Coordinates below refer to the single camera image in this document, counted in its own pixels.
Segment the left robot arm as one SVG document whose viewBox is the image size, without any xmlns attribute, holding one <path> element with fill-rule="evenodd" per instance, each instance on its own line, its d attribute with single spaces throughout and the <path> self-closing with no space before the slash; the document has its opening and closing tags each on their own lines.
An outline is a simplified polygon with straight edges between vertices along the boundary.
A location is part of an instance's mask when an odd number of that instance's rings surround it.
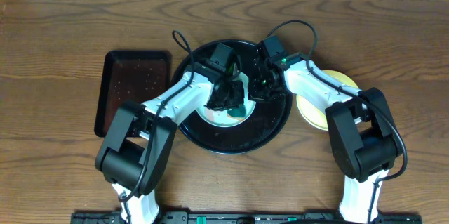
<svg viewBox="0 0 449 224">
<path fill-rule="evenodd" d="M 166 92 L 143 103 L 126 101 L 116 111 L 95 167 L 117 192 L 124 223 L 154 223 L 159 217 L 155 189 L 177 127 L 200 107 L 225 110 L 242 105 L 240 74 L 234 62 L 196 62 Z"/>
</svg>

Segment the light blue plate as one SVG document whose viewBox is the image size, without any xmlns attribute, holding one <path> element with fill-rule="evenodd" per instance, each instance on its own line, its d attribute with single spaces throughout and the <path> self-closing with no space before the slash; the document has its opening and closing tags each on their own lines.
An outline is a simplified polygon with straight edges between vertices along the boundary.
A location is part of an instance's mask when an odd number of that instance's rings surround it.
<svg viewBox="0 0 449 224">
<path fill-rule="evenodd" d="M 196 110 L 200 118 L 202 118 L 202 120 L 204 120 L 205 122 L 209 123 L 212 126 L 228 128 L 237 126 L 249 118 L 249 116 L 253 113 L 256 107 L 256 102 L 248 99 L 248 76 L 244 73 L 240 73 L 240 75 L 236 79 L 241 80 L 243 82 L 244 104 L 242 105 L 246 107 L 247 117 L 245 119 L 235 119 L 227 116 L 227 110 L 214 111 L 203 106 Z"/>
</svg>

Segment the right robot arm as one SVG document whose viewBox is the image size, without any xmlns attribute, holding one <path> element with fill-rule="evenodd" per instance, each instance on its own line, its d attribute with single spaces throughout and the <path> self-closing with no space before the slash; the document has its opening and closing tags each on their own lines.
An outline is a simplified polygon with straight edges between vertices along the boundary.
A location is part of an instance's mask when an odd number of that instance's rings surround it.
<svg viewBox="0 0 449 224">
<path fill-rule="evenodd" d="M 257 102 L 294 93 L 325 114 L 331 150 L 345 175 L 340 215 L 372 223 L 382 183 L 400 176 L 408 160 L 383 92 L 344 84 L 299 53 L 260 56 L 248 89 Z"/>
</svg>

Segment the green scouring sponge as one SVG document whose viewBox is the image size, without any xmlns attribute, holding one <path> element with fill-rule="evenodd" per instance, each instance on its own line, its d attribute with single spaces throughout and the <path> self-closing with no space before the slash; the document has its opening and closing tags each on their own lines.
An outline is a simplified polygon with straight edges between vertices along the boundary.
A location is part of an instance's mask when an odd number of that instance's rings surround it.
<svg viewBox="0 0 449 224">
<path fill-rule="evenodd" d="M 247 117 L 246 107 L 241 105 L 236 108 L 231 108 L 227 110 L 227 116 L 235 119 L 245 119 Z"/>
</svg>

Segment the yellow plate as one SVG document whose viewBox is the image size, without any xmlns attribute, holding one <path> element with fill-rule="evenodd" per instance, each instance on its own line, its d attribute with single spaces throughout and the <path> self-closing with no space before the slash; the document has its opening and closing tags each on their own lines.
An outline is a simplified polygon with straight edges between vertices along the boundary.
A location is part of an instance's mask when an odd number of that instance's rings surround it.
<svg viewBox="0 0 449 224">
<path fill-rule="evenodd" d="M 343 84 L 358 88 L 355 81 L 341 72 L 335 70 L 324 70 L 324 72 Z M 296 95 L 296 103 L 299 113 L 309 124 L 322 131 L 328 130 L 326 116 L 322 113 L 322 111 L 313 106 L 308 100 L 300 95 Z"/>
</svg>

